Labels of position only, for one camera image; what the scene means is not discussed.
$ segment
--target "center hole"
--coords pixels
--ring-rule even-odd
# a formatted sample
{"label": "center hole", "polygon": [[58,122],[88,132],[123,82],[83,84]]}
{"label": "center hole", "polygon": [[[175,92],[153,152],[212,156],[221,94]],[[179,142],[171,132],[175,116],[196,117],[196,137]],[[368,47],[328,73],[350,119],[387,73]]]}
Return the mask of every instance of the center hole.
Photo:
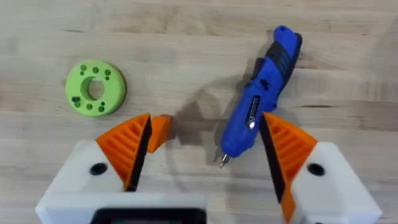
{"label": "center hole", "polygon": [[104,83],[99,79],[92,79],[87,86],[87,92],[93,100],[100,99],[104,94]]}

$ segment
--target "green 3d printed part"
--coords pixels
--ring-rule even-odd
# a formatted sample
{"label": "green 3d printed part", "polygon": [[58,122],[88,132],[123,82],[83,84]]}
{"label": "green 3d printed part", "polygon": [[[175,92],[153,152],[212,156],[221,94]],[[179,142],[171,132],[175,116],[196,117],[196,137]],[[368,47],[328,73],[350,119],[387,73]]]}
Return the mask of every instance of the green 3d printed part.
{"label": "green 3d printed part", "polygon": [[[93,79],[101,81],[104,86],[104,92],[97,100],[88,93],[88,85]],[[120,107],[126,84],[117,68],[102,61],[86,60],[70,71],[65,91],[67,101],[77,112],[86,116],[103,116]]]}

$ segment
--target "orange 3d printed part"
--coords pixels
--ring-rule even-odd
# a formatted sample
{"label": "orange 3d printed part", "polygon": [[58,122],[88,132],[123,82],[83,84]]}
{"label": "orange 3d printed part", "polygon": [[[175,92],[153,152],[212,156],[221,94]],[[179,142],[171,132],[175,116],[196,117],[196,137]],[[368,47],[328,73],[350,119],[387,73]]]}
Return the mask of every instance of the orange 3d printed part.
{"label": "orange 3d printed part", "polygon": [[147,113],[117,125],[96,139],[125,190],[136,191],[146,153],[153,153],[167,140],[169,129],[169,117],[151,120]]}
{"label": "orange 3d printed part", "polygon": [[290,186],[318,141],[270,113],[263,113],[259,129],[266,147],[277,199],[288,223],[295,209]]}

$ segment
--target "blue screwdriver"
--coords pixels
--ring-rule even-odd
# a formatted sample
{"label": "blue screwdriver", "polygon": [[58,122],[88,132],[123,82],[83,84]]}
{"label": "blue screwdriver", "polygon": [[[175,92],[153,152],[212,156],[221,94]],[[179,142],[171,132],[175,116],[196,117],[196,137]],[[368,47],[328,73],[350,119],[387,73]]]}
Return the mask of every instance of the blue screwdriver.
{"label": "blue screwdriver", "polygon": [[301,44],[300,34],[286,26],[275,28],[274,42],[264,57],[257,58],[251,81],[244,86],[242,98],[221,137],[224,156],[220,168],[231,157],[238,157],[253,147],[260,114],[276,109],[278,97],[293,73]]}

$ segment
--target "label on screwdriver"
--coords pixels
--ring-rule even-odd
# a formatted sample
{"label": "label on screwdriver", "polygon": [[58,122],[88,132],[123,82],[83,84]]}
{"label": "label on screwdriver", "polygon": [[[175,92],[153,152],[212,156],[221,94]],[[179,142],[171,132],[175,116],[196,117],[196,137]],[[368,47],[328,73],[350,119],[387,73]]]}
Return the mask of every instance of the label on screwdriver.
{"label": "label on screwdriver", "polygon": [[248,111],[248,115],[246,116],[246,126],[249,129],[253,129],[256,125],[256,113],[260,103],[260,96],[254,96],[251,100],[250,108]]}

